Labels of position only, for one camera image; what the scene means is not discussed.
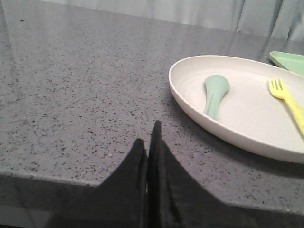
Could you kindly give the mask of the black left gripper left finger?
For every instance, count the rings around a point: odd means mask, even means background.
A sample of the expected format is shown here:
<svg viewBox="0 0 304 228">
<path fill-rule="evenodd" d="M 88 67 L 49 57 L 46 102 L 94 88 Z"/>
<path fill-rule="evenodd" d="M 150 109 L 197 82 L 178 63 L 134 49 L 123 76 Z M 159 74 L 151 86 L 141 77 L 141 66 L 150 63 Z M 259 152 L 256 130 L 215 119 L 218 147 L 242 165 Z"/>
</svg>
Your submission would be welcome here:
<svg viewBox="0 0 304 228">
<path fill-rule="evenodd" d="M 146 227 L 147 165 L 144 142 L 136 139 L 117 169 L 93 191 L 53 215 L 51 227 Z"/>
</svg>

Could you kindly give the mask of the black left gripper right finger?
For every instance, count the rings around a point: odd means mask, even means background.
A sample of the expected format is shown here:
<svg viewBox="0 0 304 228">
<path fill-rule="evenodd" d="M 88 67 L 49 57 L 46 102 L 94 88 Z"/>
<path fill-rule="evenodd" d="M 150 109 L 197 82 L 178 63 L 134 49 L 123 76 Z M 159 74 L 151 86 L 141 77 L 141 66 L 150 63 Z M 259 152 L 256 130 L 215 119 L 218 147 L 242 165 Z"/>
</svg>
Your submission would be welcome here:
<svg viewBox="0 0 304 228">
<path fill-rule="evenodd" d="M 304 217 L 288 212 L 233 206 L 199 185 L 162 139 L 155 121 L 149 149 L 150 228 L 302 228 Z"/>
</svg>

